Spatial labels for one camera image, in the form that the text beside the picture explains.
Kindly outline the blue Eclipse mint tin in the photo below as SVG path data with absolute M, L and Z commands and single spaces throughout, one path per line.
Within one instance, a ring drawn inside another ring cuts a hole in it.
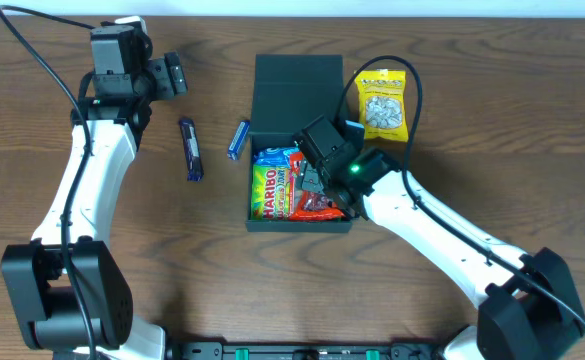
M 248 133 L 250 128 L 249 120 L 242 120 L 239 122 L 235 134 L 228 146 L 227 156 L 231 160 L 239 160 L 245 144 L 248 139 Z

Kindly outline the dark green open box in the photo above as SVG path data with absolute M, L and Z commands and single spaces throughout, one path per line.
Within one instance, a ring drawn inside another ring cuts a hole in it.
M 349 117 L 341 102 L 343 58 L 340 55 L 267 55 L 255 59 L 249 140 L 249 187 L 255 155 L 266 148 L 293 147 L 293 135 L 319 116 Z

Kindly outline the blue Oreo cookie pack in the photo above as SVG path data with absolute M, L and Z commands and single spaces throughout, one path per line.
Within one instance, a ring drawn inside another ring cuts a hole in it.
M 291 167 L 291 157 L 299 152 L 297 147 L 275 147 L 259 151 L 254 164 L 271 167 Z

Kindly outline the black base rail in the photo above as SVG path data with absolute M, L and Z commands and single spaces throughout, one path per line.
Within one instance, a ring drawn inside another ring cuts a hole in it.
M 390 345 L 222 344 L 188 342 L 169 345 L 167 360 L 439 360 L 438 346 L 428 343 Z

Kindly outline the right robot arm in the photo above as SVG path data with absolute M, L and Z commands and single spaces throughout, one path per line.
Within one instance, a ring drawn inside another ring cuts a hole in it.
M 425 190 L 362 128 L 319 117 L 294 142 L 342 210 L 404 239 L 443 271 L 478 311 L 438 359 L 559 359 L 585 335 L 571 272 L 555 252 L 534 255 L 473 225 Z

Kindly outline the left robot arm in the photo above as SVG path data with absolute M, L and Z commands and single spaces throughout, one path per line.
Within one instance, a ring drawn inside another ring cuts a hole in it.
M 94 68 L 73 104 L 61 183 L 30 242 L 6 247 L 1 272 L 30 349 L 57 359 L 177 359 L 166 331 L 136 315 L 110 233 L 150 105 L 185 94 L 184 73 L 177 53 L 152 56 L 138 16 L 102 23 L 90 42 Z

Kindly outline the red Hacks candy bag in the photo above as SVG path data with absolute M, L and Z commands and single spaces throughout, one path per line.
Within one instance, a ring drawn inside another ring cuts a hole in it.
M 321 222 L 337 220 L 343 217 L 343 213 L 333 201 L 322 191 L 313 192 L 303 190 L 302 184 L 308 165 L 300 151 L 294 152 L 289 157 L 293 175 L 293 205 L 289 221 L 297 222 Z

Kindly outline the Haribo worms gummy bag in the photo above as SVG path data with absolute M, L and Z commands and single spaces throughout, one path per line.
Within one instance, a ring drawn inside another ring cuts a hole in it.
M 295 176 L 283 166 L 253 166 L 252 220 L 287 220 L 294 212 Z

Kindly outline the dark blue chocolate bar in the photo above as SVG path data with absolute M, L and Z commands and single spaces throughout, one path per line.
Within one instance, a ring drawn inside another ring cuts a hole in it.
M 181 130 L 188 169 L 187 180 L 200 182 L 203 179 L 204 172 L 194 122 L 190 118 L 182 117 L 178 124 Z

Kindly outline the yellow Hacks candy bag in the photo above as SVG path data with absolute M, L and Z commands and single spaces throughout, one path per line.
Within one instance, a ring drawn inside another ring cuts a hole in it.
M 355 84 L 358 91 L 359 123 L 365 129 L 364 138 L 406 142 L 406 72 L 364 70 L 356 76 Z

